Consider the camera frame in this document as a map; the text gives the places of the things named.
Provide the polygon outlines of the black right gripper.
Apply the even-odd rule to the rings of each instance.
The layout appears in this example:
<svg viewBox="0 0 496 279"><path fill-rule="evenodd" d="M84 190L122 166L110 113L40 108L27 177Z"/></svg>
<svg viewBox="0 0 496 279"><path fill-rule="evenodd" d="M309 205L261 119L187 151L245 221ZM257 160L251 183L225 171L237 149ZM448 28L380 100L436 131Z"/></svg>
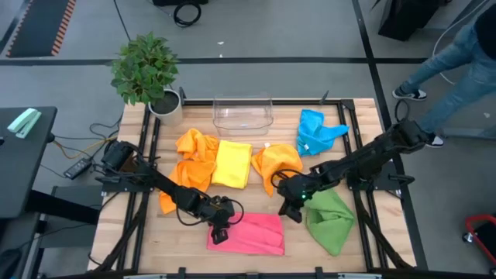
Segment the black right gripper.
<svg viewBox="0 0 496 279"><path fill-rule="evenodd" d="M302 214L299 209L316 192L317 186L316 179L300 174L282 179L277 186L277 193L284 198L284 202L278 211L278 215L288 215L296 223L301 223Z"/></svg>

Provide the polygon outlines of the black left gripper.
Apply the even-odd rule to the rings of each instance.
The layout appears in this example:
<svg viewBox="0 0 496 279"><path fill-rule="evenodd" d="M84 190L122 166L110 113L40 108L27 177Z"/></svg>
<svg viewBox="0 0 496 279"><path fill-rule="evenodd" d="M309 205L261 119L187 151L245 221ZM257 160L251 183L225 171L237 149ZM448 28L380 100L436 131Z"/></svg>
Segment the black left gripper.
<svg viewBox="0 0 496 279"><path fill-rule="evenodd" d="M222 243L229 238L226 227L229 226L229 220L234 215L229 215L227 211L224 211L219 206L215 205L212 202L212 198L208 199L201 208L201 219L214 227L221 228L219 230L219 243ZM210 236L212 243L216 244L218 239L217 230L213 227L211 228Z"/></svg>

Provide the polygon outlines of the pink microfiber towel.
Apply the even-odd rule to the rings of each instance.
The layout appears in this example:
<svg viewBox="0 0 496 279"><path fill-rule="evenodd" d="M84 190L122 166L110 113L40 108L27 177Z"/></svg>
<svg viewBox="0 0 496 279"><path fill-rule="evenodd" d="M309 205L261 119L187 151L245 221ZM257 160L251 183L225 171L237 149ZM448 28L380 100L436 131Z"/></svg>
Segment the pink microfiber towel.
<svg viewBox="0 0 496 279"><path fill-rule="evenodd" d="M214 244L208 231L208 250L253 255L283 256L284 228L279 215L265 213L245 213L242 220L227 230L228 239Z"/></svg>

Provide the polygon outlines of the yellow microfiber towel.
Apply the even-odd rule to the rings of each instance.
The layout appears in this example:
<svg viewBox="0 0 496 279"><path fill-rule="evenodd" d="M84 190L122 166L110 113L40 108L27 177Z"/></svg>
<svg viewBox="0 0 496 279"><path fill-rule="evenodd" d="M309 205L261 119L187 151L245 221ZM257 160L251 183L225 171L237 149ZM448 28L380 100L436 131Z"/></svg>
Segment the yellow microfiber towel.
<svg viewBox="0 0 496 279"><path fill-rule="evenodd" d="M215 160L212 183L244 189L247 185L253 147L248 143L221 140Z"/></svg>

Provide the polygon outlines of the green microfiber towel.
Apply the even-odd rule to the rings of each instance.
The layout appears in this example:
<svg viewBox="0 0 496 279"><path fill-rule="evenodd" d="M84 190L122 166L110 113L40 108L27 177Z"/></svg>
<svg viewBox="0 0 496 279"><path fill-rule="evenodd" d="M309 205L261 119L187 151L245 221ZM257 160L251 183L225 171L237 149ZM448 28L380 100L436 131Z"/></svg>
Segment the green microfiber towel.
<svg viewBox="0 0 496 279"><path fill-rule="evenodd" d="M341 254L354 223L354 214L333 189L316 192L305 202L309 234L333 257Z"/></svg>

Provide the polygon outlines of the clear plastic bin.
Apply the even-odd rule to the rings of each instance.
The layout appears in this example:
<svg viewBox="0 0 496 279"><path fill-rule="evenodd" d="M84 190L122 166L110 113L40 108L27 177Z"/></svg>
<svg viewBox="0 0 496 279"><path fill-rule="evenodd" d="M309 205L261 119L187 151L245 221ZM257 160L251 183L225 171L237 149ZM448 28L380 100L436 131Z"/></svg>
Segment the clear plastic bin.
<svg viewBox="0 0 496 279"><path fill-rule="evenodd" d="M269 95L220 95L212 103L213 125L220 136L262 136L274 122Z"/></svg>

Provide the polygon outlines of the white plant pot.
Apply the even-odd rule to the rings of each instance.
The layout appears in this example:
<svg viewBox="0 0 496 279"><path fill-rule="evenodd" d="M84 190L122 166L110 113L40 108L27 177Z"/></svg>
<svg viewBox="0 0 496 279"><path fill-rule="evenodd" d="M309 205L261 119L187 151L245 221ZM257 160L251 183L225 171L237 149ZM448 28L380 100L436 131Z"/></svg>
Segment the white plant pot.
<svg viewBox="0 0 496 279"><path fill-rule="evenodd" d="M183 98L174 90L164 89L162 99L148 104L148 109L162 124L166 126L177 126L183 120Z"/></svg>

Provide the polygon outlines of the black power adapter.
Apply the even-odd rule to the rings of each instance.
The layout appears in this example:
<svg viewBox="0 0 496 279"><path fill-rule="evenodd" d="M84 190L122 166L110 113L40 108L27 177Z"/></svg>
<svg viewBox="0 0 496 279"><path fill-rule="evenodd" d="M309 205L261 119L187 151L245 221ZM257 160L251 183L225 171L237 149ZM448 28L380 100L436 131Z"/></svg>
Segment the black power adapter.
<svg viewBox="0 0 496 279"><path fill-rule="evenodd" d="M92 164L92 160L81 158L77 163L66 169L63 175L68 179L74 180L83 174Z"/></svg>

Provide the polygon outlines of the green leafy plant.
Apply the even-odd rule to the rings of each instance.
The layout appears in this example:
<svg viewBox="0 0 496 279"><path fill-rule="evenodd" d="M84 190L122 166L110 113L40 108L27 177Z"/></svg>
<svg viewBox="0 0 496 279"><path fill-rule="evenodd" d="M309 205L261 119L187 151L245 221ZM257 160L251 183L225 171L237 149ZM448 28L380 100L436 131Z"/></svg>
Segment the green leafy plant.
<svg viewBox="0 0 496 279"><path fill-rule="evenodd" d="M179 62L166 42L150 32L121 47L112 62L111 86L127 105L154 105L165 99L164 89L175 81Z"/></svg>

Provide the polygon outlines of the red framed black cart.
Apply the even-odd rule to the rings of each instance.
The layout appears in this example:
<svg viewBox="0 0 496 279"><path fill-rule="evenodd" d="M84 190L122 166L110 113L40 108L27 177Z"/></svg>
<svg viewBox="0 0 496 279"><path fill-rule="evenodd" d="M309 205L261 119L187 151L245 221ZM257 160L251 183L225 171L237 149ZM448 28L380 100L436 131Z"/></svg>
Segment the red framed black cart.
<svg viewBox="0 0 496 279"><path fill-rule="evenodd" d="M467 231L462 240L476 243L490 262L496 266L496 215L473 215L465 219Z"/></svg>

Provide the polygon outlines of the black side desk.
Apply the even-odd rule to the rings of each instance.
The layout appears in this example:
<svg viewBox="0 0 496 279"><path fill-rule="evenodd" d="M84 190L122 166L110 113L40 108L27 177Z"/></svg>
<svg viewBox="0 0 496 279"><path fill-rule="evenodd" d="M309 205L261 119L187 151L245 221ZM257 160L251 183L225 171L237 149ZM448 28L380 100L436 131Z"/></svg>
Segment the black side desk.
<svg viewBox="0 0 496 279"><path fill-rule="evenodd" d="M24 139L8 131L8 126L24 108L0 108L0 219L13 219L24 212L40 161L57 114L53 106L38 107L41 112Z"/></svg>

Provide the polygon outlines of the mint green stapler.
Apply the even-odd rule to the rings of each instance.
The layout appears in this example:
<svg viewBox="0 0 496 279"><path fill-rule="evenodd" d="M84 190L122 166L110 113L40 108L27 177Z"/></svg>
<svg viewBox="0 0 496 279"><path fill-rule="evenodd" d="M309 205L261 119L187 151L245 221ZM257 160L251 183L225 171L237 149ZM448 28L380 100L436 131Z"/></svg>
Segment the mint green stapler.
<svg viewBox="0 0 496 279"><path fill-rule="evenodd" d="M16 137L25 139L41 115L37 109L28 108L9 124L7 130L15 133Z"/></svg>

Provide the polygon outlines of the black floor cabinet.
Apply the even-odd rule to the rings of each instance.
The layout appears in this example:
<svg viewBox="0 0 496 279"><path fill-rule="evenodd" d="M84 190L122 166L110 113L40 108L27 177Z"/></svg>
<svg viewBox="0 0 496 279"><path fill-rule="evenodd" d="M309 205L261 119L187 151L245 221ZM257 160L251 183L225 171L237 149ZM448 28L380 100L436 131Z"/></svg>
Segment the black floor cabinet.
<svg viewBox="0 0 496 279"><path fill-rule="evenodd" d="M440 7L452 0L376 0L372 9L382 1L386 4L378 34L407 41L416 30L425 27Z"/></svg>

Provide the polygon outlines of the person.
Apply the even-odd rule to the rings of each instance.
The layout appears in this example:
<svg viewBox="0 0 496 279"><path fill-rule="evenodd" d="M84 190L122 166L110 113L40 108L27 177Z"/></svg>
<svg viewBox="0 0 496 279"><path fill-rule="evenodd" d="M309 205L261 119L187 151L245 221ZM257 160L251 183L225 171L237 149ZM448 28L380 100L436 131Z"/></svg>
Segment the person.
<svg viewBox="0 0 496 279"><path fill-rule="evenodd" d="M463 65L468 66L467 73L418 121L427 134L427 146L443 146L436 130L461 108L496 92L496 4L462 27L452 43L422 63L392 95L396 99L423 101L427 94L420 89L421 84Z"/></svg>

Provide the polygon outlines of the black orange-edged floor mat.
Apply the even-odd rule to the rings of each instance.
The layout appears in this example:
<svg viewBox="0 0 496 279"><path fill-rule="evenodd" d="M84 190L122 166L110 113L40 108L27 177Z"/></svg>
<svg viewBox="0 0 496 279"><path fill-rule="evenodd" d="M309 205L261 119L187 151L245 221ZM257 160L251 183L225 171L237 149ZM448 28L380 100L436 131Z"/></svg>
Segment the black orange-edged floor mat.
<svg viewBox="0 0 496 279"><path fill-rule="evenodd" d="M77 0L29 0L6 56L25 58L58 55L76 4Z"/></svg>

